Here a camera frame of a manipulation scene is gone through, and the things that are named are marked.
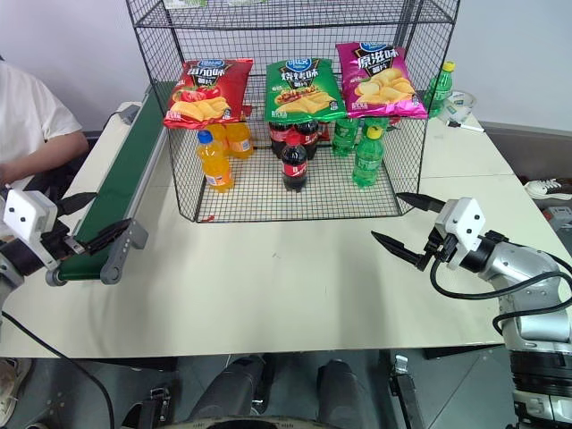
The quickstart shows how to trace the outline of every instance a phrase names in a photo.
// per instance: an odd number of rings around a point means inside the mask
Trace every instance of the white wall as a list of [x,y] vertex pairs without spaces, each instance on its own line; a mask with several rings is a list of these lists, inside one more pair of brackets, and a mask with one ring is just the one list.
[[[572,130],[570,16],[570,0],[461,0],[449,58],[479,119]],[[0,0],[0,54],[42,79],[86,130],[147,87],[122,0]]]
[[448,58],[479,120],[572,130],[572,1],[461,0]]
[[84,130],[148,83],[121,0],[0,0],[0,55],[42,79]]

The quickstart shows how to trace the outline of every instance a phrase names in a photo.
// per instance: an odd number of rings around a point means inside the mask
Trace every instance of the wire basket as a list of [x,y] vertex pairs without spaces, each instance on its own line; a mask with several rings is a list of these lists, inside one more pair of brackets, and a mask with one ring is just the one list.
[[254,58],[244,104],[255,153],[232,159],[235,186],[219,194],[206,185],[195,154],[197,133],[169,130],[169,147],[181,215],[194,222],[261,222],[397,216],[410,206],[397,192],[417,192],[425,120],[402,119],[383,138],[385,155],[377,183],[357,188],[353,156],[332,156],[321,144],[308,163],[299,193],[282,185],[282,163],[270,150],[264,122],[265,69],[300,57],[330,58],[341,76],[338,43],[368,41],[403,46],[414,88],[422,96],[442,67],[457,19],[459,0],[267,0],[229,6],[167,10],[163,0],[127,0],[153,90],[166,111],[183,62]]

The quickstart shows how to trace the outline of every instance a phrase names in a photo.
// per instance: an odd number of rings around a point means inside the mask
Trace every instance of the green conveyor belt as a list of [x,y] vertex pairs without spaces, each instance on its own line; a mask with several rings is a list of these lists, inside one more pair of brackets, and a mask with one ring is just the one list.
[[[162,120],[159,104],[151,93],[141,107],[114,165],[101,185],[97,198],[76,234],[76,240],[89,241],[107,225],[124,218],[147,161],[153,153],[162,129]],[[102,165],[101,168],[104,170],[107,165]],[[66,281],[99,279],[99,272],[107,260],[109,249],[110,247],[107,247],[92,257],[76,255],[66,259],[60,265],[59,278]]]

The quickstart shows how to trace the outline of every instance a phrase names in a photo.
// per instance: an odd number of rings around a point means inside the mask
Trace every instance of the pink chip bag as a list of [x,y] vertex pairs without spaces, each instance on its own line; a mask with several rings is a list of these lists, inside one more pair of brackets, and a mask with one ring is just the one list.
[[378,43],[336,45],[348,116],[427,117],[405,65],[405,49]]

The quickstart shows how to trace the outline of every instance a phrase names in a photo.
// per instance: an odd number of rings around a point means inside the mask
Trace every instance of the white t-shirt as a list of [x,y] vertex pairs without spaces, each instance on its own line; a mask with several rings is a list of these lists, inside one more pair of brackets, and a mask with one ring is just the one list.
[[[0,163],[29,155],[47,140],[77,130],[81,125],[46,85],[0,61]],[[30,179],[11,186],[23,189]]]

